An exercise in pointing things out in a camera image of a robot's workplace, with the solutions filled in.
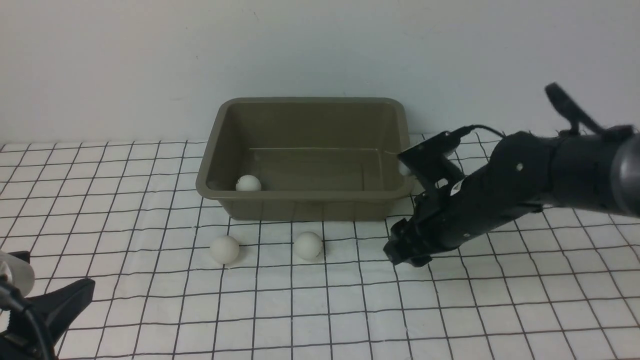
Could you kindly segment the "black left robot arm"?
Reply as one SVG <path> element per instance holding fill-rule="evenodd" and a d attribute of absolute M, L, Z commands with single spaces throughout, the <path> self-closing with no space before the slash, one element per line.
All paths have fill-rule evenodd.
<path fill-rule="evenodd" d="M 89 278 L 29 297 L 35 285 L 30 259 L 29 251 L 0 255 L 0 307 L 9 314 L 0 335 L 3 360 L 57 360 L 55 344 L 93 301 L 96 283 Z"/>

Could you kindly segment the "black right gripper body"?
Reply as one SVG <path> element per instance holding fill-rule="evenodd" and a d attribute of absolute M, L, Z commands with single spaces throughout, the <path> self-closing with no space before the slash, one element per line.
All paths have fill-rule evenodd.
<path fill-rule="evenodd" d="M 422 198 L 409 219 L 391 226 L 383 251 L 393 265 L 423 267 L 434 255 L 462 244 L 526 214 L 541 212 L 539 201 L 526 198 L 521 179 L 474 172 L 460 190 L 447 197 Z"/>

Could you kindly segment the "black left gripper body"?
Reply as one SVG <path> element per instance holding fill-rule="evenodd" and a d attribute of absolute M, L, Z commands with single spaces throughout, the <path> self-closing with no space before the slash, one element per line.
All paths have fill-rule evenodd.
<path fill-rule="evenodd" d="M 9 313 L 0 335 L 2 360 L 57 360 L 55 344 L 93 301 L 96 283 L 82 278 L 39 296 L 24 297 L 1 280 L 1 310 Z"/>

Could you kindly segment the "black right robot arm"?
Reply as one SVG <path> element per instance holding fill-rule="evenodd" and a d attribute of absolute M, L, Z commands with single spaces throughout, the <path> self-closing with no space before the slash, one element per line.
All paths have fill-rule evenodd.
<path fill-rule="evenodd" d="M 557 83 L 544 89 L 569 128 L 554 137 L 501 136 L 487 164 L 465 175 L 449 160 L 479 125 L 444 131 L 397 155 L 423 192 L 410 218 L 391 226 L 393 265 L 421 268 L 434 255 L 544 206 L 639 216 L 640 137 L 631 125 L 600 126 Z"/>

